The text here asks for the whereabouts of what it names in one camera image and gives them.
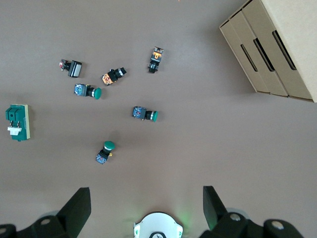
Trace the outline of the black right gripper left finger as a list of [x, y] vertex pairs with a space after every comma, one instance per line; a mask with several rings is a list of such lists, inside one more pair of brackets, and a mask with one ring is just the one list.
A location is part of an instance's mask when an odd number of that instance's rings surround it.
[[76, 238], [91, 214], [88, 187], [78, 189], [54, 216], [44, 216], [29, 227], [17, 231], [13, 224], [1, 224], [2, 238]]

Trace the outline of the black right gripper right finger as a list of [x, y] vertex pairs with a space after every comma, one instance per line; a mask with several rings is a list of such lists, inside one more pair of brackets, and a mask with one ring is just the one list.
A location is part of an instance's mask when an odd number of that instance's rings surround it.
[[302, 238], [289, 222], [268, 219], [262, 226], [238, 212], [228, 212], [213, 186], [203, 187], [203, 211], [209, 229], [202, 238]]

